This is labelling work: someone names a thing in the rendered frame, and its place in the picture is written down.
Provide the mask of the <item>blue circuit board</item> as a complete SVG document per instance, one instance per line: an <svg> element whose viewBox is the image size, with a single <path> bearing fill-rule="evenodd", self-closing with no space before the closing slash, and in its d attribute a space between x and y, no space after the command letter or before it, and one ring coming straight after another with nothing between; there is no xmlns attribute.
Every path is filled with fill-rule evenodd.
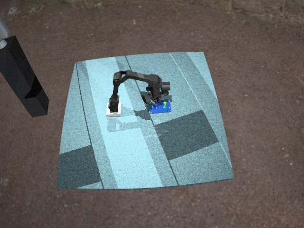
<svg viewBox="0 0 304 228"><path fill-rule="evenodd" d="M152 102L150 103L150 111L153 113L171 112L170 101L165 102Z"/></svg>

